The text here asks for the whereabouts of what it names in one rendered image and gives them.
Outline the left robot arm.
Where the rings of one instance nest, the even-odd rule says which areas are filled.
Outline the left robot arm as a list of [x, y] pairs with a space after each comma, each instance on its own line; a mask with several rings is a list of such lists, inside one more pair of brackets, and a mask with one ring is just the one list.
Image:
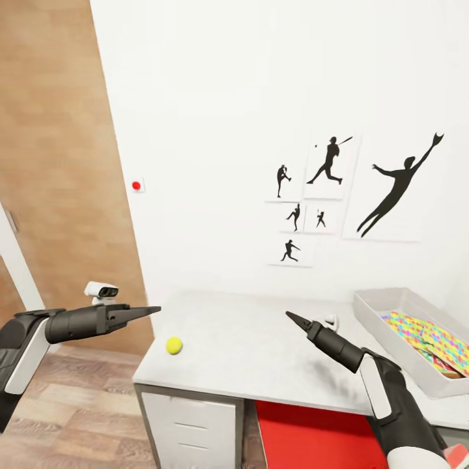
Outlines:
[[87, 296], [93, 306], [67, 311], [39, 309], [14, 314], [0, 329], [0, 434], [32, 381], [50, 344], [110, 334], [130, 320], [161, 311], [161, 306], [130, 307], [116, 304], [119, 288], [89, 281]]

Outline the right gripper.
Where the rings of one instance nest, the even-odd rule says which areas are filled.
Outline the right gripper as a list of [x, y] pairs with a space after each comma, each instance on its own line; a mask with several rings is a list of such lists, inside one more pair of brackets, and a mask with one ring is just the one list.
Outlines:
[[286, 312], [286, 315], [308, 332], [307, 338], [313, 342], [317, 348], [338, 362], [339, 354], [343, 351], [347, 339], [333, 332], [333, 330], [325, 328], [325, 326], [318, 321], [309, 321], [290, 311]]

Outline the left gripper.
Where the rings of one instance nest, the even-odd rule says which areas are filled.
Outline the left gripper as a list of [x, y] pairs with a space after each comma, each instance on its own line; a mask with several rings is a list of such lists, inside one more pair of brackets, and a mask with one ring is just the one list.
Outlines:
[[78, 308], [70, 317], [68, 331], [74, 340], [110, 334], [126, 327], [130, 320], [146, 317], [161, 310], [161, 306], [130, 307], [126, 304], [101, 304]]

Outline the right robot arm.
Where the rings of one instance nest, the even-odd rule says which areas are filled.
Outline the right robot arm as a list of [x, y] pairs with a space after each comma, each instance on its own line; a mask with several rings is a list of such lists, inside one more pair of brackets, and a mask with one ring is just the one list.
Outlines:
[[308, 332], [307, 338], [352, 373], [360, 368], [377, 422], [389, 469], [451, 469], [429, 422], [395, 364], [337, 334], [339, 317], [324, 314], [323, 325], [290, 311], [286, 315]]

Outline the tennis ball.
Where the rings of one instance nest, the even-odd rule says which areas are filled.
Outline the tennis ball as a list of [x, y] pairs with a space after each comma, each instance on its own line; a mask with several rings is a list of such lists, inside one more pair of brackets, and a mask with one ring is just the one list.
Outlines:
[[182, 348], [182, 340], [178, 336], [171, 337], [165, 346], [165, 353], [176, 354]]

